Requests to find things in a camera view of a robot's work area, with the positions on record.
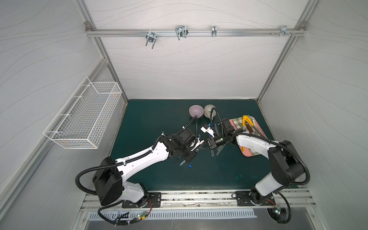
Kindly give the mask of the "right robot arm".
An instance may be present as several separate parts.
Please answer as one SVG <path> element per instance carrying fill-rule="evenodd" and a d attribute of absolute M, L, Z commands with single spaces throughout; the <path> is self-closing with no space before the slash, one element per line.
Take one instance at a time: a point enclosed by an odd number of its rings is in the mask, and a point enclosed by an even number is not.
<path fill-rule="evenodd" d="M 235 129 L 231 123 L 220 123 L 220 133 L 212 125 L 204 125 L 201 131 L 209 134 L 209 148 L 218 149 L 229 143 L 264 156 L 269 160 L 270 173 L 257 182 L 249 193 L 251 201 L 260 205 L 268 195 L 278 192 L 290 185 L 306 185 L 310 181 L 310 172 L 291 142 L 276 142 L 261 134 L 255 134 L 254 128 Z"/>

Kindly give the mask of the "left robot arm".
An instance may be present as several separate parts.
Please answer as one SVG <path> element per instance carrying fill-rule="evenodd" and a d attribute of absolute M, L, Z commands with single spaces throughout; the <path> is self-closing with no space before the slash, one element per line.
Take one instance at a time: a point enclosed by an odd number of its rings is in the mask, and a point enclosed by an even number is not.
<path fill-rule="evenodd" d="M 123 200 L 140 208 L 148 202 L 149 193 L 143 184 L 134 184 L 128 179 L 170 158 L 181 157 L 190 162 L 203 142 L 189 129 L 168 136 L 160 135 L 152 146 L 138 153 L 116 160 L 107 157 L 99 166 L 83 170 L 76 175 L 75 184 L 81 191 L 98 196 L 103 207 Z"/>

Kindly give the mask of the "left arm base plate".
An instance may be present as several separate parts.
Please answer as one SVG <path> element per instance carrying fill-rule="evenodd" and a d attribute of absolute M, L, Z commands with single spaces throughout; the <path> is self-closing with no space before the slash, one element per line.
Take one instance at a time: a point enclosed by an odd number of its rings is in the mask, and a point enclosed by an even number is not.
<path fill-rule="evenodd" d="M 160 208 L 161 207 L 162 193 L 160 192 L 149 192 L 136 203 L 124 200 L 122 208 L 125 209 L 139 209 L 139 208 Z"/>

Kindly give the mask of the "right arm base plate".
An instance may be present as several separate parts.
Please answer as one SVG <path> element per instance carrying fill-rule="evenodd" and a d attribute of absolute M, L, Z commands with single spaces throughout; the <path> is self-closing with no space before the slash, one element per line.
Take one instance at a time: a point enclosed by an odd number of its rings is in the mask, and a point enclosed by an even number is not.
<path fill-rule="evenodd" d="M 257 190 L 235 191 L 231 197 L 236 200 L 237 206 L 274 206 L 275 199 L 272 193 L 261 195 Z"/>

